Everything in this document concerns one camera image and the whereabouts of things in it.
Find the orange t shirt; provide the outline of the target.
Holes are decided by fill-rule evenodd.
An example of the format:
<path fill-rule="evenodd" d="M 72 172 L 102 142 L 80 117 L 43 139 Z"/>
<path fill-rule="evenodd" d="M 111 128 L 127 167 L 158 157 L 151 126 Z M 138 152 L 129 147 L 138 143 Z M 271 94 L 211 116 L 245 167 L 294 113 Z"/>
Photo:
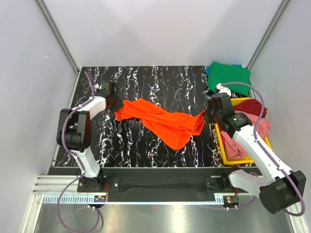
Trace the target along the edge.
<path fill-rule="evenodd" d="M 144 99 L 123 101 L 123 107 L 115 112 L 118 121 L 138 118 L 143 126 L 158 136 L 173 150 L 183 148 L 191 136 L 200 135 L 205 121 L 205 111 L 196 116 L 186 113 L 170 113 Z"/>

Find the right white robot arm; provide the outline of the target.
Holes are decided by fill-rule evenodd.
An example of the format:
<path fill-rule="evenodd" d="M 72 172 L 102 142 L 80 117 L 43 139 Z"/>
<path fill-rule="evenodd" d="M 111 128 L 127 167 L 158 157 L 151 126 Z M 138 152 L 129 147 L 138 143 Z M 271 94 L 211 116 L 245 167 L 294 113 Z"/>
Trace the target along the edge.
<path fill-rule="evenodd" d="M 221 188 L 225 192 L 242 189 L 260 199 L 262 205 L 271 214 L 286 209 L 296 203 L 301 204 L 305 213 L 303 193 L 306 176 L 302 171 L 294 172 L 269 148 L 258 134 L 252 121 L 244 113 L 236 113 L 227 93 L 216 93 L 208 101 L 205 119 L 216 123 L 222 131 L 228 133 L 259 168 L 262 177 L 257 177 L 237 169 L 221 179 Z"/>

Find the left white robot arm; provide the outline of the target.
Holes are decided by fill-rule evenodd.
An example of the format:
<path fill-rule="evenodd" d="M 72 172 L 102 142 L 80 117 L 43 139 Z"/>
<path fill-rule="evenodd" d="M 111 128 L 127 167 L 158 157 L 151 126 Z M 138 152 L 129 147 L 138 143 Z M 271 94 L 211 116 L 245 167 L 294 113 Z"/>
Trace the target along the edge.
<path fill-rule="evenodd" d="M 60 111 L 56 141 L 78 164 L 81 171 L 80 183 L 94 192 L 100 192 L 104 189 L 105 180 L 90 147 L 91 120 L 106 110 L 116 112 L 123 107 L 123 103 L 115 82 L 104 81 L 92 88 L 92 96 L 87 101 Z"/>

